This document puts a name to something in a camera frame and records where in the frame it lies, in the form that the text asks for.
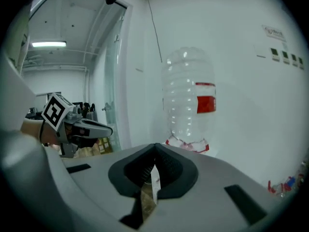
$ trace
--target door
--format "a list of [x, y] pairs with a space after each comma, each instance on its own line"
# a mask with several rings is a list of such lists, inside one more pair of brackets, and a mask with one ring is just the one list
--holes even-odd
[[115, 80], [115, 68], [117, 66], [118, 49], [119, 49], [119, 34], [123, 22], [123, 16], [125, 15], [125, 8], [121, 11], [119, 19], [114, 25], [113, 29], [109, 33], [106, 39], [106, 57], [104, 68], [104, 96], [105, 101], [102, 110], [105, 112], [106, 122], [109, 127], [113, 129], [113, 134], [110, 137], [110, 142], [113, 151], [121, 150], [118, 129], [116, 124], [116, 112], [114, 102], [114, 80]]

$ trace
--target fluorescent light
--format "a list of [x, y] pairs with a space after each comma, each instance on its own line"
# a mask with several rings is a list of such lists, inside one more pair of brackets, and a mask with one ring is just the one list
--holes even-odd
[[46, 42], [34, 42], [32, 43], [33, 47], [44, 47], [44, 46], [59, 46], [65, 47], [67, 43], [65, 41], [46, 41]]

